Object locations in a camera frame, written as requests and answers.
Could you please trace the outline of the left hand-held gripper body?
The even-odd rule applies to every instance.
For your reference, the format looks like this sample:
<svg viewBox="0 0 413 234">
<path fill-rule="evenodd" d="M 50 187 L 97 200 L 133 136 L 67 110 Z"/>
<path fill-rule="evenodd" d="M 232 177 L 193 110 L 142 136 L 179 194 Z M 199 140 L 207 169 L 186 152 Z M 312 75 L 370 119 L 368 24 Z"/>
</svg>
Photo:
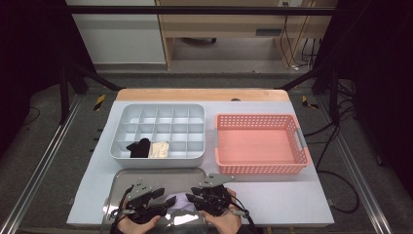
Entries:
<svg viewBox="0 0 413 234">
<path fill-rule="evenodd" d="M 168 209 L 158 207 L 158 204 L 150 204 L 151 200 L 155 200 L 151 197 L 153 190 L 156 189 L 141 179 L 127 190 L 124 214 L 130 220 L 144 224 L 156 215 L 165 216 L 167 214 Z"/>
</svg>

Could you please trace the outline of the white divided organizer box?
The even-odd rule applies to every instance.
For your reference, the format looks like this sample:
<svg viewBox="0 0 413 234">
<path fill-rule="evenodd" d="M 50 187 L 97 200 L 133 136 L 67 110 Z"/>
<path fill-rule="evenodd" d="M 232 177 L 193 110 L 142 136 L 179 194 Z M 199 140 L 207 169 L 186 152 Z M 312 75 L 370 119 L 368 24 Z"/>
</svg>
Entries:
<svg viewBox="0 0 413 234">
<path fill-rule="evenodd" d="M 196 103 L 133 103 L 124 107 L 110 146 L 124 168 L 196 168 L 206 147 L 206 113 Z M 131 158 L 127 146 L 142 138 L 167 141 L 167 158 Z"/>
</svg>

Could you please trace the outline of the person's right hand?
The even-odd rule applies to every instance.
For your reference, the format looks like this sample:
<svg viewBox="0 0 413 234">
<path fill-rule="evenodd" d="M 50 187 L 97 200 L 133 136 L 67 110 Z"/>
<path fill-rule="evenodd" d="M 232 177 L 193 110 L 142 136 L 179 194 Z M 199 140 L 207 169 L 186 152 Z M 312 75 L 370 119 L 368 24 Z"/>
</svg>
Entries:
<svg viewBox="0 0 413 234">
<path fill-rule="evenodd" d="M 237 193 L 230 188 L 227 191 L 232 196 L 232 204 L 226 212 L 221 216 L 213 216 L 205 211 L 201 211 L 201 215 L 216 228 L 219 234 L 238 234 L 242 227 L 242 220 L 238 215 L 234 214 L 234 211 L 238 210 L 235 206 Z"/>
</svg>

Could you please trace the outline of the person's left hand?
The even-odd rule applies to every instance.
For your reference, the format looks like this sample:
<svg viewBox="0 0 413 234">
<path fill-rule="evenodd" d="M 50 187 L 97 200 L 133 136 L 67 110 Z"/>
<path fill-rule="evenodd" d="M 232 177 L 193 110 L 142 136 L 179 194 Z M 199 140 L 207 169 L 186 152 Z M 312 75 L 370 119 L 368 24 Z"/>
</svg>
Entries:
<svg viewBox="0 0 413 234">
<path fill-rule="evenodd" d="M 161 217 L 159 215 L 156 215 L 147 223 L 137 224 L 130 220 L 128 217 L 125 217 L 118 222 L 117 227 L 123 234 L 146 234 L 156 226 L 160 218 Z"/>
</svg>

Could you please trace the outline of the black metal stand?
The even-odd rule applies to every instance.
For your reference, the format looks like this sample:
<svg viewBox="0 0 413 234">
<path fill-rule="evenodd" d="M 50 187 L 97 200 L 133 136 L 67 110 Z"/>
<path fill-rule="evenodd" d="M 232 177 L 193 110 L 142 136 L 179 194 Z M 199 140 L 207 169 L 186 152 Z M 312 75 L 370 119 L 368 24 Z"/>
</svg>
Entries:
<svg viewBox="0 0 413 234">
<path fill-rule="evenodd" d="M 100 77 L 95 71 L 88 70 L 76 63 L 63 66 L 59 70 L 58 77 L 60 90 L 60 124 L 63 124 L 68 119 L 70 113 L 68 85 L 72 86 L 76 94 L 85 94 L 89 87 L 84 78 L 88 77 L 111 91 L 122 90 L 122 87 Z"/>
<path fill-rule="evenodd" d="M 277 90 L 289 91 L 297 85 L 309 80 L 310 78 L 315 78 L 316 81 L 312 87 L 312 92 L 314 95 L 321 95 L 326 90 L 329 90 L 329 106 L 328 113 L 335 126 L 339 125 L 339 107 L 338 107 L 338 72 L 336 69 L 331 67 L 324 67 L 320 65 L 313 68 L 311 71 L 299 76 L 298 78 L 292 80 L 291 82 L 277 87 Z"/>
</svg>

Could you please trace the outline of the dark curtain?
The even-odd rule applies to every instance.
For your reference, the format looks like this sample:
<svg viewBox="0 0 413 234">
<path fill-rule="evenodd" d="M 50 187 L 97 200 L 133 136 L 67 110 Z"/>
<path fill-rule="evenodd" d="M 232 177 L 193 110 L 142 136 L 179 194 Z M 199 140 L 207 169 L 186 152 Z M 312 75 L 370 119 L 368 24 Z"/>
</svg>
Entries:
<svg viewBox="0 0 413 234">
<path fill-rule="evenodd" d="M 65 7 L 66 0 L 0 0 L 0 157 L 11 145 L 31 97 L 59 83 L 64 69 L 74 90 L 88 89 L 73 64 L 93 71 L 94 65 L 70 14 L 46 12 Z"/>
<path fill-rule="evenodd" d="M 317 63 L 356 85 L 361 123 L 413 196 L 413 0 L 338 0 Z"/>
</svg>

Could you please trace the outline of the cream sock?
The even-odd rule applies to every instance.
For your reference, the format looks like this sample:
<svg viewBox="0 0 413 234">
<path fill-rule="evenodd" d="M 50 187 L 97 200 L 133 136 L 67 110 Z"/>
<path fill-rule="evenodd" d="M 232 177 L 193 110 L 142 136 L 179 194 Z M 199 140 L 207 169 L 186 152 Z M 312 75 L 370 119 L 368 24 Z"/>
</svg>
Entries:
<svg viewBox="0 0 413 234">
<path fill-rule="evenodd" d="M 149 158 L 167 158 L 169 143 L 167 141 L 153 142 L 150 146 Z"/>
</svg>

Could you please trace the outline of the metal floor rail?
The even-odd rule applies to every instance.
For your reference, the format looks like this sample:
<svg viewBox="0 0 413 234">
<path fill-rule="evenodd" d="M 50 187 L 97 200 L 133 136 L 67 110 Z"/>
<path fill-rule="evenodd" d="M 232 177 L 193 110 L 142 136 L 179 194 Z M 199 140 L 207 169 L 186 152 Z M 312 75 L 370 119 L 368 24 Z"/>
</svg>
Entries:
<svg viewBox="0 0 413 234">
<path fill-rule="evenodd" d="M 347 117 L 354 108 L 348 100 L 338 100 L 331 104 L 327 97 L 317 96 L 317 101 L 320 104 L 320 109 L 327 121 L 332 120 L 329 109 L 336 107 L 338 109 L 337 126 L 332 128 L 333 137 L 336 140 L 336 146 L 339 155 L 350 177 L 351 185 L 357 192 L 359 204 L 365 210 L 368 219 L 374 229 L 375 234 L 394 234 L 388 219 L 384 215 L 376 196 L 374 195 L 370 185 L 368 184 L 364 174 L 362 173 L 357 161 L 351 152 L 350 146 L 347 144 L 341 129 L 344 127 L 343 119 Z"/>
<path fill-rule="evenodd" d="M 30 180 L 25 185 L 20 196 L 16 199 L 16 204 L 11 213 L 1 225 L 0 234 L 15 234 L 17 232 L 22 219 L 30 207 L 31 202 L 35 197 L 50 165 L 54 161 L 55 156 L 63 143 L 63 140 L 71 127 L 84 98 L 84 95 L 74 96 L 66 119 L 58 125 L 54 136 L 43 153 L 39 163 L 30 177 Z"/>
</svg>

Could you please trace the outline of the white cabinet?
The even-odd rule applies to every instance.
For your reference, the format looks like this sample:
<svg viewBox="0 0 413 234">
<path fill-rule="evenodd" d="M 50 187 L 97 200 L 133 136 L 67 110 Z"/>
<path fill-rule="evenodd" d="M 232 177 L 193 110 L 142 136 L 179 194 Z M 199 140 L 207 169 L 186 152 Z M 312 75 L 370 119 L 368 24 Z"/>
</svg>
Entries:
<svg viewBox="0 0 413 234">
<path fill-rule="evenodd" d="M 166 63 L 156 15 L 73 14 L 94 64 Z"/>
</svg>

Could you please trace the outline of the pink perforated plastic basket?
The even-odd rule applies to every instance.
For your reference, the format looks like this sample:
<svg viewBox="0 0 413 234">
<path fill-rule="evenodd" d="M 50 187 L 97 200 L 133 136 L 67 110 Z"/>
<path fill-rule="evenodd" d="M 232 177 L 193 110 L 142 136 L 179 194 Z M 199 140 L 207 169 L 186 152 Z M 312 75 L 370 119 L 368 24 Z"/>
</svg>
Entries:
<svg viewBox="0 0 413 234">
<path fill-rule="evenodd" d="M 297 175 L 311 163 L 291 114 L 217 114 L 215 162 L 227 175 Z"/>
</svg>

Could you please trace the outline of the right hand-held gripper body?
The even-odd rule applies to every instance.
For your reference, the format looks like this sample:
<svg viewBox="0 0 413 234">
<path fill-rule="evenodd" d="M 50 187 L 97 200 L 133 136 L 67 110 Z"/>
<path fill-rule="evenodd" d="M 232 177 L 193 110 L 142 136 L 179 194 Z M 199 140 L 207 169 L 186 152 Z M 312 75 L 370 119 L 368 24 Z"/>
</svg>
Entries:
<svg viewBox="0 0 413 234">
<path fill-rule="evenodd" d="M 198 197 L 198 203 L 194 203 L 198 211 L 205 211 L 213 216 L 222 215 L 230 206 L 232 196 L 224 186 L 225 183 L 232 181 L 231 175 L 209 174 L 199 183 L 203 189 L 203 194 Z"/>
</svg>

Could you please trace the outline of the black horizontal crossbar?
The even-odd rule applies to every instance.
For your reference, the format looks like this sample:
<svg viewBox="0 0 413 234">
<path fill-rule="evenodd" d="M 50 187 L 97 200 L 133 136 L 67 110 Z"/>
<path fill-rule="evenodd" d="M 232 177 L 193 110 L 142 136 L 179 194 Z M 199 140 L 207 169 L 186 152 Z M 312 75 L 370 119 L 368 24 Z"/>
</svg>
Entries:
<svg viewBox="0 0 413 234">
<path fill-rule="evenodd" d="M 122 15 L 257 15 L 257 16 L 333 16 L 335 8 L 221 7 L 221 6 L 68 6 L 71 14 Z"/>
</svg>

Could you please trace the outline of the light purple sock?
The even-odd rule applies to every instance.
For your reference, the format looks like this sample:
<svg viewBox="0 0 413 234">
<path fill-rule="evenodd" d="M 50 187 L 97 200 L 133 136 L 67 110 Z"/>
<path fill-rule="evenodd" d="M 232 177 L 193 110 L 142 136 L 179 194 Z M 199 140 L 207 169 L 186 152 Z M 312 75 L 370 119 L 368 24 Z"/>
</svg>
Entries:
<svg viewBox="0 0 413 234">
<path fill-rule="evenodd" d="M 167 199 L 175 198 L 175 203 L 169 208 L 170 211 L 187 211 L 194 212 L 196 210 L 194 204 L 187 199 L 186 193 L 169 194 Z"/>
</svg>

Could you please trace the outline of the light wooden desk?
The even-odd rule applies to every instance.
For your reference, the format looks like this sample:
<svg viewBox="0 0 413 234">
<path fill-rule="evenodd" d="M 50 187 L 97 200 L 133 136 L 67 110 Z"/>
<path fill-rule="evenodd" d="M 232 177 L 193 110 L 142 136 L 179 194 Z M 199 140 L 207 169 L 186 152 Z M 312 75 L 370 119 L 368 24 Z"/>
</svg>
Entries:
<svg viewBox="0 0 413 234">
<path fill-rule="evenodd" d="M 334 8 L 338 0 L 154 0 L 161 6 Z M 177 38 L 270 38 L 285 68 L 298 64 L 306 39 L 321 40 L 330 16 L 159 15 L 166 63 Z"/>
</svg>

